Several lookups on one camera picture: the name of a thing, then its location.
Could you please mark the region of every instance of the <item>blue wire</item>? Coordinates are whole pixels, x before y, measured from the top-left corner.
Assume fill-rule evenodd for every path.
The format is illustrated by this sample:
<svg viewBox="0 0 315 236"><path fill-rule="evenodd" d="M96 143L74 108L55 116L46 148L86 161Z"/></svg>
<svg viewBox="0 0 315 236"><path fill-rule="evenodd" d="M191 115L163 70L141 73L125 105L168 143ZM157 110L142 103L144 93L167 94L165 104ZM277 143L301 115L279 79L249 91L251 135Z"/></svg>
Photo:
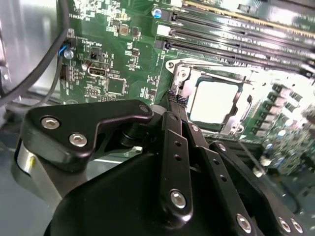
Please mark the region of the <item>blue wire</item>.
<svg viewBox="0 0 315 236"><path fill-rule="evenodd" d="M61 57L61 53L63 53L63 51L67 48L66 45L63 46L63 48L61 48L58 52L59 57Z"/></svg>

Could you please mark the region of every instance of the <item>capacitor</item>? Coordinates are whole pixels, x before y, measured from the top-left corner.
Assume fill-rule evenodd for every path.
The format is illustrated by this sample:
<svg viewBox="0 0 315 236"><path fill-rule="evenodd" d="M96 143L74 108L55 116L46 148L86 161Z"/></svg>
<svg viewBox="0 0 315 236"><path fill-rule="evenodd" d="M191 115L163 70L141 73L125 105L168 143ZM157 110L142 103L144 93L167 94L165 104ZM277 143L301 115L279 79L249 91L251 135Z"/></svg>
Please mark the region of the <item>capacitor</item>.
<svg viewBox="0 0 315 236"><path fill-rule="evenodd" d="M287 108L290 112L293 112L294 109L296 109L296 107L293 106L291 103L287 103L287 104L285 105L285 108Z"/></svg>
<svg viewBox="0 0 315 236"><path fill-rule="evenodd" d="M154 18L159 19L162 17L162 10L158 7L154 7L151 11L151 14Z"/></svg>
<svg viewBox="0 0 315 236"><path fill-rule="evenodd" d="M87 71L88 68L91 66L92 62L90 60L85 60L84 62L82 62L82 70Z"/></svg>

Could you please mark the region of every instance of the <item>integrated circuit chip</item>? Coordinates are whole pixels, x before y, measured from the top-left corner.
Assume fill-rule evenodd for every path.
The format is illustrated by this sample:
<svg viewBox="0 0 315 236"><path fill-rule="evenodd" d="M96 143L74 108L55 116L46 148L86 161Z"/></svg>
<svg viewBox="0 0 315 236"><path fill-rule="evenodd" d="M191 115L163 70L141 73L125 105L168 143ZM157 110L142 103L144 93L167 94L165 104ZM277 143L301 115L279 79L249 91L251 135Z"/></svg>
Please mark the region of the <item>integrated circuit chip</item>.
<svg viewBox="0 0 315 236"><path fill-rule="evenodd" d="M127 26L127 25L120 25L119 34L123 35L123 36L128 35L129 34L129 26Z"/></svg>
<svg viewBox="0 0 315 236"><path fill-rule="evenodd" d="M124 93L125 81L119 79L109 79L108 82L108 92L123 94Z"/></svg>

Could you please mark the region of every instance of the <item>screw hole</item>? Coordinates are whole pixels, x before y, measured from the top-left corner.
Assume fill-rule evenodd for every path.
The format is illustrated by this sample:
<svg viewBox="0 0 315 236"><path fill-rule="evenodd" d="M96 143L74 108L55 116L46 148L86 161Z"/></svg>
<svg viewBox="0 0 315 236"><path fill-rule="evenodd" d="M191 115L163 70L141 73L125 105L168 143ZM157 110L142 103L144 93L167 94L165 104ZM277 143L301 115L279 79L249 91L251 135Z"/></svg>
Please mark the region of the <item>screw hole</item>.
<svg viewBox="0 0 315 236"><path fill-rule="evenodd" d="M227 182L227 179L225 178L224 175L220 175L220 178L221 178L224 182Z"/></svg>
<svg viewBox="0 0 315 236"><path fill-rule="evenodd" d="M179 155L174 155L174 158L177 160L177 161L181 161L182 158L179 156Z"/></svg>
<svg viewBox="0 0 315 236"><path fill-rule="evenodd" d="M181 147L181 146L182 146L182 143L180 143L180 142L178 142L178 141L176 141L175 144L176 144L176 146L178 146L178 147Z"/></svg>
<svg viewBox="0 0 315 236"><path fill-rule="evenodd" d="M217 159L213 159L213 162L216 163L217 165L220 164Z"/></svg>

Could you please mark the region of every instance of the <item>black cable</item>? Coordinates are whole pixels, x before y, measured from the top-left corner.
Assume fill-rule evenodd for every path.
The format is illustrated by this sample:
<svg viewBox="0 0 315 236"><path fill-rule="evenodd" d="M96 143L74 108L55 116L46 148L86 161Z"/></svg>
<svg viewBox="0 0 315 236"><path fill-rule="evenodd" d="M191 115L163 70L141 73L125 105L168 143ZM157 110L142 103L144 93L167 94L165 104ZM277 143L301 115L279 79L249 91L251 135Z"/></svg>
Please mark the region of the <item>black cable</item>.
<svg viewBox="0 0 315 236"><path fill-rule="evenodd" d="M67 32L69 29L69 9L66 0L59 0L60 9L62 10L63 15L63 30L58 35L58 37L54 40L52 46L49 48L43 59L39 62L37 67L24 79L18 86L16 86L13 90L4 94L0 98L0 107L8 104L13 101L21 94L25 93L32 87L36 81L40 78L40 76L45 72L51 61L54 59L56 52L59 51L63 42L66 39Z"/></svg>
<svg viewBox="0 0 315 236"><path fill-rule="evenodd" d="M58 64L57 64L57 69L56 69L56 73L55 73L55 76L54 76L54 80L53 80L53 83L47 93L46 96L44 96L41 101L39 101L38 103L34 104L34 105L31 105L31 106L28 106L28 105L25 105L25 104L19 104L19 103L10 103L8 105L6 105L6 109L7 110L10 110L10 111L13 111L13 112L19 112L19 113L24 113L24 112L27 112L29 109L32 109L32 108L35 108L35 107L39 107L45 103L47 103L50 99L50 97L53 95L55 89L56 89L56 86L57 86L57 83L58 83L58 80L59 80L59 76L60 76L60 72L61 72L61 69L62 69L62 65L63 65L63 57L60 57L58 58Z"/></svg>

